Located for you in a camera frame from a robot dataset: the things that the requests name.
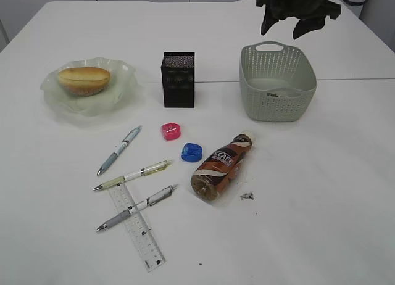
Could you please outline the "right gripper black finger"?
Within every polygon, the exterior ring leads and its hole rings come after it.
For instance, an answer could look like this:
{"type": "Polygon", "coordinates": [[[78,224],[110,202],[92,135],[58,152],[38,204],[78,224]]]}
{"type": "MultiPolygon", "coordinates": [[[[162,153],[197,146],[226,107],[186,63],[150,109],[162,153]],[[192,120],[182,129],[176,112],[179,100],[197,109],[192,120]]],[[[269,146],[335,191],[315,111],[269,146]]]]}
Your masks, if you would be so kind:
{"type": "Polygon", "coordinates": [[[298,39],[301,36],[311,32],[320,30],[325,26],[325,18],[311,18],[300,19],[293,30],[293,39],[298,39]]]}
{"type": "Polygon", "coordinates": [[[284,8],[280,6],[266,6],[261,25],[261,35],[265,35],[274,24],[285,19],[284,8]]]}

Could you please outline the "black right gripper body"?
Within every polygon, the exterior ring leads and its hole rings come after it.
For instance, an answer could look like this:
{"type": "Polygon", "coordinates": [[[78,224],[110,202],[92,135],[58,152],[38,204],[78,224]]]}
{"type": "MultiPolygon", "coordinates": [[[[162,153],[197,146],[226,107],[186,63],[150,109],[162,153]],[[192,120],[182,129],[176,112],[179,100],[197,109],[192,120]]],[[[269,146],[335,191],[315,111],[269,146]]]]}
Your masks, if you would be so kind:
{"type": "Polygon", "coordinates": [[[336,19],[341,14],[341,6],[329,0],[256,0],[256,5],[266,6],[270,16],[276,20],[289,17],[312,19],[329,16],[336,19]]]}

